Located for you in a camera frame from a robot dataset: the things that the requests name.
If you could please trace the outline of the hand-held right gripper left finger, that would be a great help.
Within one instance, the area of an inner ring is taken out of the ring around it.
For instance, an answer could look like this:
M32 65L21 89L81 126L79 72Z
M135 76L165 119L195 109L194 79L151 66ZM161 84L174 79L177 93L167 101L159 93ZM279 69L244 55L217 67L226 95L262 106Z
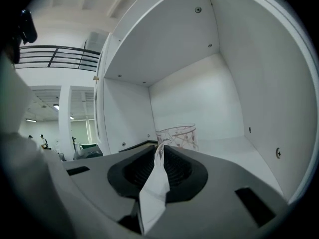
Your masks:
M156 147L63 164L71 180L94 207L126 228L142 233L139 194L154 168Z

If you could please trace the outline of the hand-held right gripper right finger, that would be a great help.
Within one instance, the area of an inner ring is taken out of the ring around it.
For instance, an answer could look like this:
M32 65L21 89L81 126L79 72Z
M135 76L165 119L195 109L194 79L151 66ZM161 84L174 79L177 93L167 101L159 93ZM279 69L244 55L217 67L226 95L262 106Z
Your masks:
M171 189L147 233L152 239L250 239L288 205L268 184L234 162L164 148Z

